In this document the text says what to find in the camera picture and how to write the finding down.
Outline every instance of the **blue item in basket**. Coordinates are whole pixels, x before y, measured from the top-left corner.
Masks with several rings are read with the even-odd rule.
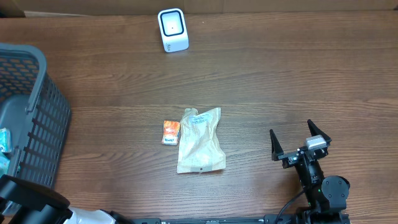
[[[10,160],[2,152],[0,152],[0,177],[3,174],[7,174],[9,165]]]
[[[11,132],[7,128],[0,129],[0,151],[3,153],[12,152]]]

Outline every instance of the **white device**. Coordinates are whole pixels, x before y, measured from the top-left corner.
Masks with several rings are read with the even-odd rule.
[[[164,50],[176,52],[189,47],[187,28],[181,9],[166,9],[157,15]]]
[[[115,224],[116,220],[104,211],[86,211],[79,208],[69,207],[72,216],[63,224]]]

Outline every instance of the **plastic bag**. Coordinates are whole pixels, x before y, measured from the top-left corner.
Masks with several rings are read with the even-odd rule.
[[[221,108],[198,115],[195,108],[185,109],[182,116],[177,173],[208,172],[225,169],[225,153],[221,150],[216,128]]]
[[[12,152],[11,132],[7,128],[0,129],[0,151],[4,153]]]
[[[3,174],[7,174],[9,166],[10,160],[2,152],[0,152],[0,177]]]

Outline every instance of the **white smart speaker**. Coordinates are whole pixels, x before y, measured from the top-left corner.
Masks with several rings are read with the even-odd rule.
[[[189,47],[187,28],[181,9],[166,9],[157,15],[164,50],[176,52]]]

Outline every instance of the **white robot part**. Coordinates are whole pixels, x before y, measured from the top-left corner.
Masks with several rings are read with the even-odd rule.
[[[86,211],[70,207],[72,217],[63,224],[115,224],[116,220],[104,211]]]

